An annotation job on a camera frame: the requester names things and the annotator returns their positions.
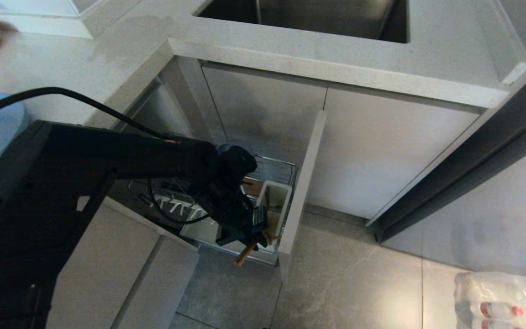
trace stainless steel sink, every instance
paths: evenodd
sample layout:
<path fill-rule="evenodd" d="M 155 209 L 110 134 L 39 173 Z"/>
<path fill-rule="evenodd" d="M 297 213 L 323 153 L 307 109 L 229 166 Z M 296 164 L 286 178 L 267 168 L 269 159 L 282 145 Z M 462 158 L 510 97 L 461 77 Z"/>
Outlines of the stainless steel sink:
<path fill-rule="evenodd" d="M 198 16 L 409 42 L 407 0 L 213 0 Z"/>

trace floor tile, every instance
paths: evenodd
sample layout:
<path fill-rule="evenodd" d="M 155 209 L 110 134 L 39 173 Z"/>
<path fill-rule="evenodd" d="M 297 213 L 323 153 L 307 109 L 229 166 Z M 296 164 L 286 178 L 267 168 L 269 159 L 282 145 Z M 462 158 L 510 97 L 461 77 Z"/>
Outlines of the floor tile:
<path fill-rule="evenodd" d="M 455 328 L 453 293 L 458 267 L 423 260 L 423 329 Z"/>
<path fill-rule="evenodd" d="M 192 320 L 189 317 L 182 316 L 181 314 L 176 314 L 172 320 L 172 323 L 169 325 L 169 329 L 216 329 L 210 325 L 199 323 L 196 320 Z"/>
<path fill-rule="evenodd" d="M 355 215 L 345 214 L 344 212 L 316 206 L 315 204 L 305 204 L 304 211 L 310 212 L 311 214 L 321 215 L 324 217 L 330 217 L 338 221 L 347 223 L 353 223 L 355 225 L 364 226 L 367 223 L 367 219 Z"/>
<path fill-rule="evenodd" d="M 421 329 L 421 258 L 366 228 L 304 213 L 272 329 Z"/>
<path fill-rule="evenodd" d="M 220 329 L 269 327 L 279 294 L 279 269 L 202 247 L 178 313 Z"/>

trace plastic-wrapped water bottles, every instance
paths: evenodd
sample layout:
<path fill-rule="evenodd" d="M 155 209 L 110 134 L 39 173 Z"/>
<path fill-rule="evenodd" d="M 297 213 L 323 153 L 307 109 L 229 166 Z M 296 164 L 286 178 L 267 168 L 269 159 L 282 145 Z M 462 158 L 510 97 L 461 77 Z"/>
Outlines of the plastic-wrapped water bottles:
<path fill-rule="evenodd" d="M 478 318 L 472 320 L 472 329 L 523 329 L 508 322 Z"/>
<path fill-rule="evenodd" d="M 495 320 L 511 320 L 524 314 L 522 308 L 507 302 L 472 302 L 470 310 L 475 316 L 483 316 Z"/>
<path fill-rule="evenodd" d="M 526 277 L 461 273 L 455 282 L 457 329 L 526 329 Z"/>

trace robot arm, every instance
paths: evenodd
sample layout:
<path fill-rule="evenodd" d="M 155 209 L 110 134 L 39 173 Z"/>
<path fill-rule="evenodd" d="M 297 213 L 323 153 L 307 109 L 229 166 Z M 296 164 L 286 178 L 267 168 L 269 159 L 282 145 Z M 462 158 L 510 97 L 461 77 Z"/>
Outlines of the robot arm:
<path fill-rule="evenodd" d="M 50 289 L 116 179 L 184 179 L 221 225 L 217 243 L 266 246 L 267 221 L 253 220 L 240 190 L 256 168 L 238 146 L 218 154 L 199 140 L 32 123 L 0 157 L 0 318 L 45 324 Z M 86 206 L 77 208 L 84 196 Z"/>

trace kitchen counter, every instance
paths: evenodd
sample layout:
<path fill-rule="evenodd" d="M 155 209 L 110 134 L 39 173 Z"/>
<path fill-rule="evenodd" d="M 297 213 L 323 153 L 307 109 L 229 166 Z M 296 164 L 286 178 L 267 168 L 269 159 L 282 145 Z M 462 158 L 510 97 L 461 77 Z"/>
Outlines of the kitchen counter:
<path fill-rule="evenodd" d="M 2 32 L 0 92 L 58 86 L 123 112 L 175 55 L 491 108 L 509 93 L 467 1 L 409 1 L 410 43 L 195 17 L 207 0 L 143 0 L 94 40 Z M 108 127 L 62 96 L 35 118 Z"/>

